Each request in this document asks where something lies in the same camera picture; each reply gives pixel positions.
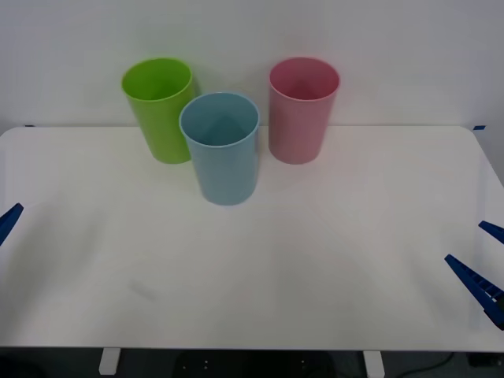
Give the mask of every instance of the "green cup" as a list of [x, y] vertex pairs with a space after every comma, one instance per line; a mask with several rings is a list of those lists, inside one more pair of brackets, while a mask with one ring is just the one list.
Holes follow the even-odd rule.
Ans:
[[142, 61], [124, 74], [122, 87], [152, 155], [163, 163], [190, 160], [179, 128], [182, 109], [195, 97], [189, 66], [168, 57]]

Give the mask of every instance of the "blue cup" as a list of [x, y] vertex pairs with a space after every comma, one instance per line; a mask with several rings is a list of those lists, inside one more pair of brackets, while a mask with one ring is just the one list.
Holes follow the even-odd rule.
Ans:
[[218, 205], [236, 205], [258, 181], [259, 110], [246, 96], [204, 94], [180, 114], [203, 196]]

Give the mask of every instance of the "cable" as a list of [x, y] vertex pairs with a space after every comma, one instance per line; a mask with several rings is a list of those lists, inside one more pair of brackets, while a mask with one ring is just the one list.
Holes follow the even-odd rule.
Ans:
[[429, 370], [434, 370], [434, 369], [440, 368], [441, 366], [444, 366], [448, 362], [450, 362], [451, 359], [454, 357], [454, 355], [455, 355], [455, 353], [451, 352], [450, 354], [448, 354], [448, 357], [446, 357], [444, 360], [442, 360], [441, 362], [438, 362], [435, 365], [427, 366], [425, 368], [406, 370], [405, 372], [402, 372], [401, 374], [399, 374], [395, 378], [404, 378], [405, 376], [409, 376], [411, 374], [416, 374], [417, 372], [428, 372]]

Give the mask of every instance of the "dark floor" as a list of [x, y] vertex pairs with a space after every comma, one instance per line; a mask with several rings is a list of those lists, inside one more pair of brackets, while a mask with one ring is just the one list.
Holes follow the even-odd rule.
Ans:
[[[122, 350], [116, 378], [169, 378], [175, 367], [176, 350]], [[29, 361], [43, 369], [47, 378], [95, 378], [102, 356], [100, 349], [1, 349], [0, 356], [17, 361]], [[345, 377], [366, 377], [363, 358], [358, 352], [331, 352], [336, 371]], [[410, 369], [433, 365], [447, 353], [383, 352], [386, 377], [396, 377]], [[411, 375], [412, 378], [498, 378], [504, 377], [504, 367], [472, 368], [463, 353], [455, 354], [445, 366], [432, 372]]]

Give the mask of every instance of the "white wall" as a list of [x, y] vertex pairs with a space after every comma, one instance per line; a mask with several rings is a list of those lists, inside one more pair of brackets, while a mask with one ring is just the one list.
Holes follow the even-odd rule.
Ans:
[[339, 70], [333, 123], [504, 120], [503, 0], [2, 0], [0, 124], [131, 123], [120, 77], [165, 55], [265, 120], [268, 70], [296, 54]]

